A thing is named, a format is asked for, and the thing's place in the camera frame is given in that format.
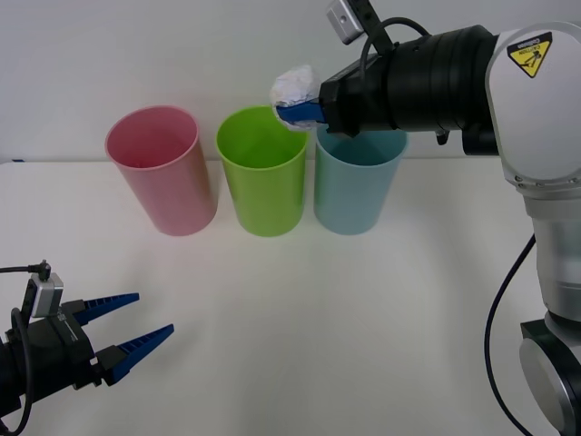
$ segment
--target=crumpled paper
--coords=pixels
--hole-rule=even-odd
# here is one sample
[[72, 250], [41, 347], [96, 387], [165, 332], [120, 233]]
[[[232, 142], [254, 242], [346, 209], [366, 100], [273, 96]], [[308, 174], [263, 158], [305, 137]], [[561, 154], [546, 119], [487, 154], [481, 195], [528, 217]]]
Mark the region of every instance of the crumpled paper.
[[281, 120], [276, 106], [293, 106], [319, 97], [320, 79], [310, 65], [301, 65], [279, 76], [271, 88], [271, 104], [274, 115], [289, 130], [306, 132], [317, 126], [315, 121], [301, 121], [295, 124]]

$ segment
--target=blue object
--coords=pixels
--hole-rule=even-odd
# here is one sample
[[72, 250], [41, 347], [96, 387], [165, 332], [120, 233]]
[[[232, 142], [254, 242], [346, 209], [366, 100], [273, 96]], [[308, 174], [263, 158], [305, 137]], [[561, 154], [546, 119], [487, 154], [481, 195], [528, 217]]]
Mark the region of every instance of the blue object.
[[155, 332], [117, 345], [117, 348], [127, 356], [112, 368], [113, 383], [117, 383], [127, 375], [133, 366], [169, 338], [173, 331], [173, 324], [170, 324]]
[[405, 132], [364, 132], [353, 139], [317, 129], [315, 214], [339, 234], [375, 225], [408, 145]]
[[73, 316], [76, 321], [83, 326], [100, 316], [138, 300], [139, 293], [137, 292], [115, 295], [113, 297], [97, 298], [96, 300], [87, 300], [84, 302], [84, 311], [74, 313]]
[[299, 121], [325, 123], [325, 115], [316, 100], [309, 100], [294, 106], [276, 106], [276, 112], [282, 121], [290, 124], [295, 124]]

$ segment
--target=plastic cup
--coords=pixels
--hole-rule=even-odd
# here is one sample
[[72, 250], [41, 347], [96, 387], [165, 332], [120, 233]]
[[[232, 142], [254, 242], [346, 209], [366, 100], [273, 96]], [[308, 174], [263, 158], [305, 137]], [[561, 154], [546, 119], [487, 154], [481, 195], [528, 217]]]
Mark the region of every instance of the plastic cup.
[[288, 131], [269, 106], [228, 117], [216, 136], [241, 226], [259, 236], [290, 231], [304, 205], [308, 135]]
[[162, 233], [203, 229], [216, 214], [198, 124], [180, 108], [153, 106], [122, 118], [105, 151]]
[[365, 132], [353, 139], [317, 129], [315, 214], [332, 232], [358, 234], [379, 219], [408, 145], [405, 132]]

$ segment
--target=blue cup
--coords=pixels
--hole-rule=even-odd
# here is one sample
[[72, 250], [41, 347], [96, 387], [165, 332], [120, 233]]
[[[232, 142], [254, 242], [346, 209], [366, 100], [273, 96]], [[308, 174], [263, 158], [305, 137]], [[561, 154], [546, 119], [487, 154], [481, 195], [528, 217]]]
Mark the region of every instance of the blue cup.
[[315, 214], [339, 234], [364, 233], [375, 225], [401, 156], [405, 132], [365, 132], [353, 139], [317, 129]]

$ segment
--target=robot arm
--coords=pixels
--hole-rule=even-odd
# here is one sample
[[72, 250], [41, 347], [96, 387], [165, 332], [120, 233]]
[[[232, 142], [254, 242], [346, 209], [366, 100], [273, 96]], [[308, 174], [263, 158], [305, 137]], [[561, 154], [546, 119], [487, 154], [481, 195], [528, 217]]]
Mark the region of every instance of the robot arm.
[[466, 154], [500, 156], [533, 220], [548, 310], [521, 324], [521, 365], [550, 423], [581, 434], [581, 27], [493, 35], [476, 25], [398, 44], [379, 33], [368, 0], [335, 0], [327, 15], [344, 44], [367, 33], [378, 53], [324, 82], [318, 100], [278, 107], [280, 118], [309, 121], [314, 112], [328, 132], [348, 136], [433, 131], [440, 144], [460, 130]]
[[139, 338], [94, 352], [83, 326], [139, 300], [138, 293], [96, 300], [61, 303], [63, 282], [43, 261], [23, 268], [0, 269], [0, 273], [32, 273], [22, 309], [13, 309], [13, 328], [0, 342], [0, 418], [22, 406], [18, 429], [9, 431], [0, 420], [0, 435], [15, 436], [24, 429], [32, 403], [69, 386], [76, 390], [88, 384], [112, 386], [132, 367], [173, 333], [173, 324]]

